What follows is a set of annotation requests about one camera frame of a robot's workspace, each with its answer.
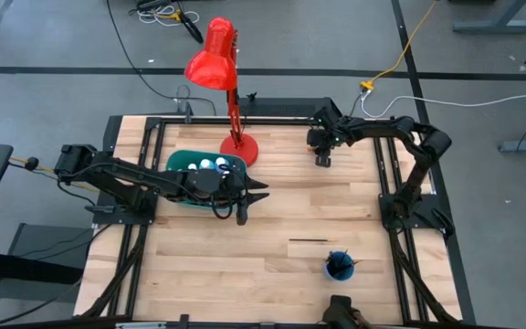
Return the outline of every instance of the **lamp shade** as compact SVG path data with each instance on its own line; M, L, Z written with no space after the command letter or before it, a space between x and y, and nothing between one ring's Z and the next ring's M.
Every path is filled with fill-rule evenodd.
M217 17L208 25L205 49L188 63L184 75L193 83L214 90L237 87L237 69L231 57L235 28L233 23Z

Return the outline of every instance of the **lamp arm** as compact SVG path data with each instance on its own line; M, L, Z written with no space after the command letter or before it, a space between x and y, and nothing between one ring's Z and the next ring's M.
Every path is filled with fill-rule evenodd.
M230 58L233 63L237 64L237 40L238 31L235 30L233 37L233 45L230 49ZM235 148L239 148L243 144L243 129L241 127L240 109L238 107L238 88L234 88L226 93L228 102L228 116L230 117L231 136L235 142Z

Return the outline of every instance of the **red desk lamp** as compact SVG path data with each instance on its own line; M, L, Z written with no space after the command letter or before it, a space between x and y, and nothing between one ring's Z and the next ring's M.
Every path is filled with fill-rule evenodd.
M236 155L250 166L257 160L258 146L253 137L243 134L241 128L237 91L237 38L238 32L231 21L223 17L213 19L208 26L205 49L190 60L184 75L202 87L226 90L231 131L220 145L220 153Z

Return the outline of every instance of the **yellow cable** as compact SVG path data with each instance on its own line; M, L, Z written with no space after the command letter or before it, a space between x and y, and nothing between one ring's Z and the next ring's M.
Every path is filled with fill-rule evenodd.
M17 158L17 157L14 157L14 156L10 157L10 159L12 159L12 160L14 160L14 161L18 161L18 162L20 162L20 163L22 163L22 164L27 164L27 160L26 160L26 159ZM48 168L48 167L45 167L45 166L43 166L43 165L39 165L39 166L37 167L37 169L41 169L41 170L44 170L45 172L51 173L52 175L56 175L56 174L54 173L54 170L53 170L53 169ZM83 184L72 183L72 185L73 185L74 187L78 187L78 188L86 189L87 191L90 191L90 192L93 192L93 193L99 193L99 190L94 189L94 188L90 188L90 187L85 186L85 185L83 185Z
M426 21L427 17L429 16L429 13L431 13L431 11L434 9L436 4L437 4L437 1L434 1L433 4L431 4L431 6L429 7L429 10L427 10L427 13L424 15L423 18L421 18L421 21L419 22L419 24L417 24L416 29L411 34L411 37L409 37L409 40L407 40L407 44L405 45L405 48L403 49L403 52L401 53L401 56L399 56L399 59L397 60L397 63L392 68L379 73L376 77L374 77L374 78L372 78L372 79L370 79L368 81L361 82L361 86L362 87L365 87L368 90L372 90L374 88L373 84L374 84L374 82L377 79L381 78L382 76L384 76L386 74L389 74L389 73L393 72L394 70L396 70L399 67L399 65L401 65L401 61L403 60L403 56L405 55L405 53L409 49L409 46L411 45L411 41L413 40L413 37L416 35L416 32L419 30L421 25L424 24L424 22Z

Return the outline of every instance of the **green bowl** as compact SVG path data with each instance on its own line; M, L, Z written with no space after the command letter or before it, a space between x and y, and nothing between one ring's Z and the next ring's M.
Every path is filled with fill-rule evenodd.
M238 160L237 163L240 166L240 172L247 172L247 165L245 164L245 161L243 159L239 158L238 156L229 155L229 154L216 154L216 153L210 153L210 152L201 152L201 151L191 151L191 150L178 150L174 152L170 157L168 158L167 164L165 164L166 170L188 170L189 164L196 164L196 166L200 165L200 162L204 159L208 159L212 162L215 162L217 158L223 157L225 158L229 163L232 163L233 160ZM194 201L181 201L177 202L179 204L189 206L189 207L200 207L204 209L210 209L210 206L201 206L197 204Z

